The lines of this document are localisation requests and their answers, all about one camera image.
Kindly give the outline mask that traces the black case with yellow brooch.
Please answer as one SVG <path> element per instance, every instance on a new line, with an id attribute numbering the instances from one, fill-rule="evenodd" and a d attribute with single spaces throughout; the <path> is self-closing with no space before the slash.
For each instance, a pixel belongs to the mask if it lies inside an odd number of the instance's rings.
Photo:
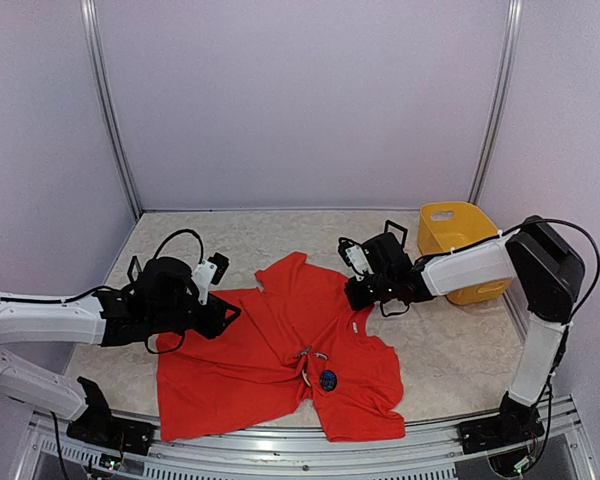
<path id="1" fill-rule="evenodd" d="M 384 232 L 392 233 L 396 237 L 401 249 L 405 249 L 408 237 L 408 229 L 405 226 L 387 219 L 384 223 Z"/>

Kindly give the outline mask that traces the red t-shirt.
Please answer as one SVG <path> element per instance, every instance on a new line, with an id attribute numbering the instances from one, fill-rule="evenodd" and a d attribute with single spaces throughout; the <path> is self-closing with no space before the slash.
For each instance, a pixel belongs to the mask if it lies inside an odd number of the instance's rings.
<path id="1" fill-rule="evenodd" d="M 367 334 L 370 313 L 350 308 L 344 275 L 294 252 L 255 277 L 253 289 L 221 292 L 242 313 L 219 337 L 159 336 L 156 381 L 163 439 L 233 432 L 292 414 L 305 401 L 312 402 L 332 442 L 402 438 L 398 356 Z M 309 346 L 329 359 L 296 358 Z M 320 386 L 324 370 L 337 375 L 334 391 Z"/>

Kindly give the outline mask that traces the yellow plastic basket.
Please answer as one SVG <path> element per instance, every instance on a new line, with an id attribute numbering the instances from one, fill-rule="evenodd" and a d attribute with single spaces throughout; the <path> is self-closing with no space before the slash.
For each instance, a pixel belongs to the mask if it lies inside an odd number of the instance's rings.
<path id="1" fill-rule="evenodd" d="M 441 202 L 420 208 L 417 245 L 422 256 L 440 254 L 493 236 L 498 228 L 477 206 L 467 202 Z M 497 299 L 511 285 L 499 280 L 453 291 L 447 300 L 466 306 Z"/>

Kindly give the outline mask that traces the black case with teal brooch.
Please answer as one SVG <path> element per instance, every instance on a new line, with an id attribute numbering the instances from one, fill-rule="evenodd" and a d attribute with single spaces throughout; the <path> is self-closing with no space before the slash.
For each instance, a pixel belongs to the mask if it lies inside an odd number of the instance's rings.
<path id="1" fill-rule="evenodd" d="M 137 255 L 131 257 L 127 268 L 127 278 L 130 284 L 136 283 L 142 274 L 142 267 Z"/>

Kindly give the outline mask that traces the yellow sunflower brooch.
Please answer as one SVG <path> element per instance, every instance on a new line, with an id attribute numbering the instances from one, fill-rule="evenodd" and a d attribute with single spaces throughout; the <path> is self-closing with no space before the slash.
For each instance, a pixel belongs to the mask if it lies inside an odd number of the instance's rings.
<path id="1" fill-rule="evenodd" d="M 306 386 L 309 387 L 309 388 L 312 388 L 312 385 L 311 385 L 311 382 L 309 380 L 307 371 L 306 370 L 302 370 L 301 371 L 301 375 L 302 375 L 303 381 L 306 384 Z"/>

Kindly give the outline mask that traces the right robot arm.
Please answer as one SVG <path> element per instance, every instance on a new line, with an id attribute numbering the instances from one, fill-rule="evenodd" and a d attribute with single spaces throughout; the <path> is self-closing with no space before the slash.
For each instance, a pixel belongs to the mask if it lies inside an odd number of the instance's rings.
<path id="1" fill-rule="evenodd" d="M 364 243 L 338 240 L 338 253 L 354 273 L 345 294 L 355 311 L 393 300 L 410 306 L 497 281 L 521 284 L 528 331 L 514 379 L 491 423 L 492 436 L 503 444 L 530 427 L 564 353 L 585 275 L 582 258 L 555 230 L 556 223 L 531 216 L 506 232 L 417 260 L 390 231 Z"/>

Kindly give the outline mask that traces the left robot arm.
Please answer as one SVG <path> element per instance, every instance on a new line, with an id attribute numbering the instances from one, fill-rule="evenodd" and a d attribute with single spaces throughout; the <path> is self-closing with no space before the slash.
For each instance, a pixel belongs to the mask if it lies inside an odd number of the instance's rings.
<path id="1" fill-rule="evenodd" d="M 194 331 L 215 339 L 236 320 L 238 307 L 213 295 L 228 260 L 217 255 L 195 267 L 173 257 L 131 263 L 121 289 L 101 286 L 70 298 L 16 297 L 0 292 L 0 394 L 41 407 L 101 445 L 113 443 L 120 424 L 100 387 L 55 374 L 7 350 L 27 342 L 70 342 L 99 347 L 147 345 L 172 333 Z"/>

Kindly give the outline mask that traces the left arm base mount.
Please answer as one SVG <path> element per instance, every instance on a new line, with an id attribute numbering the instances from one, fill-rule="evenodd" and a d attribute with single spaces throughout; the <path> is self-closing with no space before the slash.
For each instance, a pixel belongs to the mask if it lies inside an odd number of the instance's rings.
<path id="1" fill-rule="evenodd" d="M 90 417 L 73 421 L 67 436 L 85 443 L 146 456 L 151 446 L 154 425 L 119 417 Z"/>

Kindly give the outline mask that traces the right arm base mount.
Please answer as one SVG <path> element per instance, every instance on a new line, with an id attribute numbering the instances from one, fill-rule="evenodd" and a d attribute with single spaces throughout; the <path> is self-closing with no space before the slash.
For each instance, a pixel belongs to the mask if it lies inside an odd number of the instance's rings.
<path id="1" fill-rule="evenodd" d="M 500 416 L 465 421 L 459 424 L 457 430 L 465 455 L 528 441 L 545 433 L 539 419 L 520 426 L 516 421 L 508 422 Z"/>

